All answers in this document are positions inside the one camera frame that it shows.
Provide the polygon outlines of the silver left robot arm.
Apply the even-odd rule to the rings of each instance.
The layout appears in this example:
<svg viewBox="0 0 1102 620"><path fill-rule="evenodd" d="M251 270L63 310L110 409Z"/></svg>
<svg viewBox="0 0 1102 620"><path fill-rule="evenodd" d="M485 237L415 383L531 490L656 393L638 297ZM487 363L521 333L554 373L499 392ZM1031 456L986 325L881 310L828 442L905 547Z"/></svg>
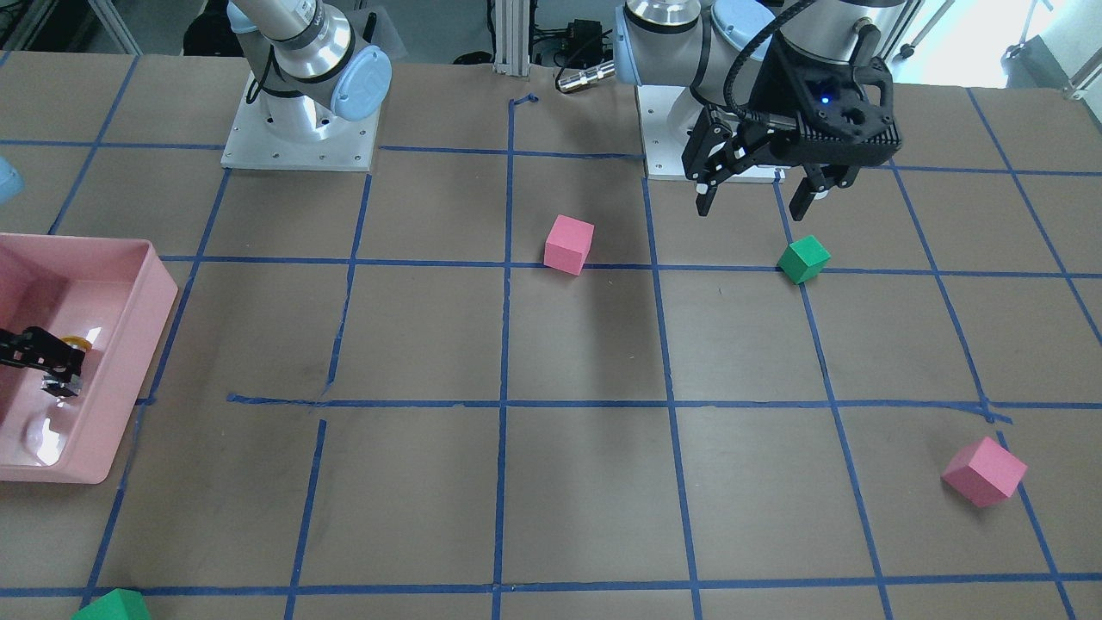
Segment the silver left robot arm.
<svg viewBox="0 0 1102 620"><path fill-rule="evenodd" d="M756 166L802 168L789 202L847 189L904 145L892 70L878 54L901 1L626 1L611 32L616 75L682 87L699 106L680 161L711 211Z"/></svg>

